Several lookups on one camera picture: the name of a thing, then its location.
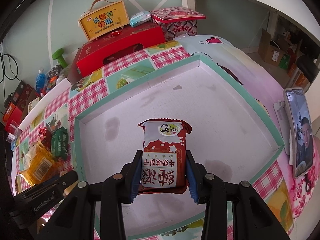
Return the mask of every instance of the blue bottle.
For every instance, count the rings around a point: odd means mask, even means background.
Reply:
[[[45,82],[45,74],[43,73],[43,69],[39,69],[39,74],[36,78],[36,92],[41,95],[42,89],[44,87]]]

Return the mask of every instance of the pink heart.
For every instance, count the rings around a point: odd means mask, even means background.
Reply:
[[[209,43],[222,43],[218,38],[211,37],[209,40],[207,40]]]

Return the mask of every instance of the brown leather handle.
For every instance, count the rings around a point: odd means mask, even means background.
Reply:
[[[90,12],[91,12],[92,7],[93,7],[97,2],[99,2],[99,1],[106,1],[106,2],[108,2],[108,3],[113,3],[113,2],[109,2],[109,1],[107,1],[107,0],[94,0],[94,2],[92,3],[91,8],[90,8],[90,10],[89,10],[89,12],[88,12],[88,13],[90,13]]]

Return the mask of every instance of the metal screw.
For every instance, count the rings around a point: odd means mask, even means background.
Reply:
[[[85,181],[81,181],[81,182],[78,183],[78,187],[79,188],[82,188],[82,187],[85,187],[85,186],[87,186],[87,183]]]
[[[214,179],[214,175],[213,175],[212,173],[207,173],[207,174],[205,175],[205,178],[206,178],[206,179]]]
[[[113,175],[114,179],[122,179],[122,174],[121,173],[116,173],[115,175]]]
[[[250,186],[250,182],[248,182],[248,181],[246,181],[246,180],[243,180],[243,181],[241,181],[241,185],[242,185],[243,187],[249,187],[249,186]]]

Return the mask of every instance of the light green wall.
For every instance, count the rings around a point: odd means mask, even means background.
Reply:
[[[50,45],[52,52],[59,48],[70,54],[86,42],[77,21],[81,14],[90,8],[94,0],[53,0],[50,28]],[[153,10],[162,0],[135,0],[144,10]],[[129,1],[124,0],[129,17],[139,10]],[[95,8],[106,5],[98,2]],[[181,6],[181,0],[167,0],[161,8]],[[4,53],[15,57],[19,65],[19,78],[35,85],[38,68],[43,67],[48,72],[50,54],[48,46],[48,14],[50,0],[35,1],[17,20],[4,39]],[[6,61],[8,76],[9,62]],[[6,94],[14,92],[19,82],[5,81]],[[4,112],[3,87],[0,85],[0,111]]]
[[[258,46],[268,24],[269,10],[250,0],[196,0],[196,10],[207,16],[198,21],[198,34],[223,37],[239,49]]]

